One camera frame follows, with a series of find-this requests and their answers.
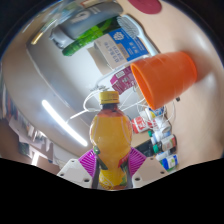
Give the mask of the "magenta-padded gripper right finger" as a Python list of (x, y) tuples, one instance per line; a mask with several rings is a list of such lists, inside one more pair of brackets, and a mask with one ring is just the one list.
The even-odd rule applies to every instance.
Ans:
[(140, 188), (168, 176), (169, 173), (154, 157), (146, 157), (132, 148), (128, 158), (127, 189)]

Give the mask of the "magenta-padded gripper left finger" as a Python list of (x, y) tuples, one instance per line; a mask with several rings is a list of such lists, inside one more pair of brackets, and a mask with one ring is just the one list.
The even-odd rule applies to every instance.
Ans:
[(58, 173), (59, 177), (88, 189), (98, 188), (98, 175), (99, 164), (93, 150), (70, 159)]

